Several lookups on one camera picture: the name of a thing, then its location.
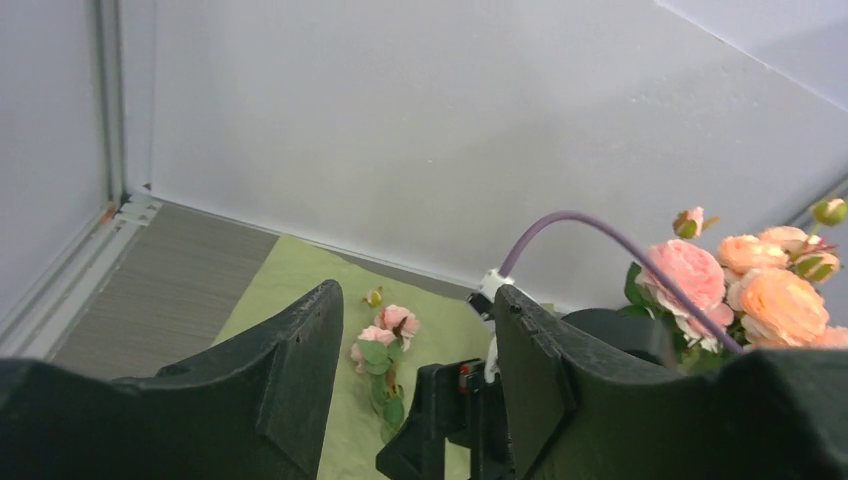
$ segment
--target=flower bouquet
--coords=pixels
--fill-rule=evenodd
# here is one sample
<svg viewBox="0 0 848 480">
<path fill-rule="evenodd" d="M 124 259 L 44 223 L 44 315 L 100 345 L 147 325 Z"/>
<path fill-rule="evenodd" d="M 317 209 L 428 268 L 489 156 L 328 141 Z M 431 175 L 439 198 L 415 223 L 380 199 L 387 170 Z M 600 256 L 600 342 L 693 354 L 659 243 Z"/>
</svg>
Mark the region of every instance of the flower bouquet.
<svg viewBox="0 0 848 480">
<path fill-rule="evenodd" d="M 759 235 L 731 236 L 716 254 L 691 240 L 718 218 L 704 219 L 700 207 L 673 222 L 676 238 L 652 246 L 648 257 L 687 294 L 696 307 L 736 340 L 752 348 L 848 348 L 848 328 L 829 326 L 830 315 L 816 289 L 841 269 L 836 245 L 819 236 L 848 213 L 842 199 L 812 207 L 809 232 L 778 226 Z M 632 263 L 624 294 L 628 315 L 648 315 L 671 332 L 679 369 L 715 369 L 731 355 L 657 279 Z"/>
<path fill-rule="evenodd" d="M 369 291 L 362 301 L 370 308 L 379 308 L 383 302 L 382 289 Z M 368 376 L 371 406 L 382 419 L 380 437 L 386 443 L 397 434 L 406 418 L 397 366 L 420 326 L 408 309 L 389 305 L 380 310 L 373 325 L 362 330 L 350 347 L 356 371 Z"/>
</svg>

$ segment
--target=green cloth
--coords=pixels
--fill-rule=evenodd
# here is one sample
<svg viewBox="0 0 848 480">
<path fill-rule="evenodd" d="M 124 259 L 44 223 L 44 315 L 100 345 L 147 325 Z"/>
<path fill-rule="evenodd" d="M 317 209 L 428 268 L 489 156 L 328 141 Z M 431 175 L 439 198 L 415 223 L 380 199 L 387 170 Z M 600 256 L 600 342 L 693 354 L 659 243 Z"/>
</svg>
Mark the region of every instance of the green cloth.
<svg viewBox="0 0 848 480">
<path fill-rule="evenodd" d="M 362 303 L 366 292 L 383 287 L 384 306 L 396 304 L 406 307 L 421 322 L 418 335 L 398 367 L 400 384 L 407 392 L 404 401 L 407 412 L 412 403 L 419 367 L 486 358 L 491 334 L 462 301 L 371 273 L 302 240 L 282 236 L 244 292 L 215 343 L 277 314 L 327 279 L 336 280 L 342 286 L 345 319 L 318 478 L 384 479 L 374 467 L 375 456 L 383 447 L 381 420 L 371 407 L 365 375 L 354 371 L 350 359 L 351 345 L 362 329 L 372 324 L 378 312 L 378 309 Z M 448 444 L 445 461 L 446 479 L 468 478 L 466 449 Z"/>
</svg>

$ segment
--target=green mat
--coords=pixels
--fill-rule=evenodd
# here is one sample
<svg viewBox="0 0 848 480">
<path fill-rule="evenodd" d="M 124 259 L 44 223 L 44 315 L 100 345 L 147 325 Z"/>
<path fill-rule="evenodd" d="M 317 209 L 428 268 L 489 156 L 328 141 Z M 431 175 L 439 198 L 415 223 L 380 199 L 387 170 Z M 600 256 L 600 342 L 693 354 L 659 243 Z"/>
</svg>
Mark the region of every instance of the green mat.
<svg viewBox="0 0 848 480">
<path fill-rule="evenodd" d="M 318 478 L 321 480 L 382 479 L 374 457 L 382 448 L 380 419 L 371 408 L 367 379 L 354 372 L 350 346 L 377 310 L 361 302 L 368 290 L 383 287 L 384 305 L 409 308 L 421 321 L 398 370 L 406 387 L 406 409 L 418 367 L 486 358 L 491 335 L 470 308 L 459 300 L 429 293 L 371 273 L 302 240 L 283 236 L 244 292 L 215 343 L 224 341 L 275 315 L 324 280 L 341 284 L 345 297 L 344 334 L 333 400 L 324 437 Z M 445 478 L 468 478 L 468 451 L 447 446 Z"/>
</svg>

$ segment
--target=flower bud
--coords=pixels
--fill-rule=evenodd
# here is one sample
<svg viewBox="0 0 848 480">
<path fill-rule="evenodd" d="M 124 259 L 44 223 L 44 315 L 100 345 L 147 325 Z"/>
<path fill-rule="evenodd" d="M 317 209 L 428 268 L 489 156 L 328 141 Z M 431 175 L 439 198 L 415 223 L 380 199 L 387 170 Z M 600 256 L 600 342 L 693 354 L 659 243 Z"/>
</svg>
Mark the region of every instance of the flower bud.
<svg viewBox="0 0 848 480">
<path fill-rule="evenodd" d="M 804 255 L 795 263 L 798 276 L 814 283 L 824 283 L 842 268 L 839 257 L 830 252 Z"/>
<path fill-rule="evenodd" d="M 362 302 L 367 303 L 371 308 L 379 307 L 380 304 L 383 303 L 383 287 L 368 290 L 368 293 L 365 294 L 365 298 L 362 299 Z"/>
<path fill-rule="evenodd" d="M 698 238 L 704 230 L 704 209 L 695 207 L 680 212 L 671 226 L 674 228 L 674 234 L 684 240 Z"/>
<path fill-rule="evenodd" d="M 848 215 L 848 204 L 841 198 L 822 200 L 811 209 L 813 218 L 822 225 L 833 227 L 842 223 Z"/>
</svg>

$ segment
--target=cable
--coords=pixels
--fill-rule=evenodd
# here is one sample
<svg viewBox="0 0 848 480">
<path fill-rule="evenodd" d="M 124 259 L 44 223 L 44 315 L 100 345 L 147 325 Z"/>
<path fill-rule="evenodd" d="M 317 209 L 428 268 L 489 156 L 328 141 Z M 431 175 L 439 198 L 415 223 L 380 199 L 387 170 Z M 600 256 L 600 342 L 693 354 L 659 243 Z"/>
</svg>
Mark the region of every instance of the cable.
<svg viewBox="0 0 848 480">
<path fill-rule="evenodd" d="M 509 255 L 506 256 L 506 260 L 504 260 L 500 270 L 498 270 L 498 273 L 504 277 L 508 277 L 510 272 L 512 272 L 512 269 L 515 267 L 515 264 L 518 262 L 518 257 L 521 256 L 521 252 L 527 248 L 527 245 L 530 244 L 533 237 L 538 235 L 539 232 L 544 230 L 548 225 L 565 220 L 574 220 L 584 223 L 596 230 L 600 230 L 608 237 L 615 240 L 616 243 L 630 252 L 630 254 L 642 264 L 642 266 L 647 268 L 648 271 L 650 271 L 654 277 L 659 280 L 660 284 L 665 287 L 666 290 L 670 291 L 672 295 L 674 295 L 674 297 L 677 298 L 677 300 L 686 308 L 686 310 L 688 310 L 689 313 L 698 320 L 698 323 L 700 323 L 707 329 L 707 331 L 718 339 L 725 348 L 733 353 L 742 353 L 742 346 L 730 338 L 730 335 L 725 333 L 725 331 L 719 328 L 718 325 L 713 323 L 713 321 L 710 320 L 700 308 L 695 306 L 692 300 L 683 293 L 683 290 L 681 290 L 680 287 L 678 287 L 677 284 L 665 274 L 665 272 L 663 272 L 650 258 L 648 258 L 647 255 L 639 250 L 639 247 L 637 247 L 636 244 L 628 240 L 627 237 L 613 228 L 612 225 L 584 213 L 561 210 L 540 218 L 536 221 L 536 223 L 531 225 L 523 235 L 521 235 L 521 238 L 519 238 L 517 242 L 515 242 L 515 245 L 512 247 L 512 250 L 509 251 Z"/>
</svg>

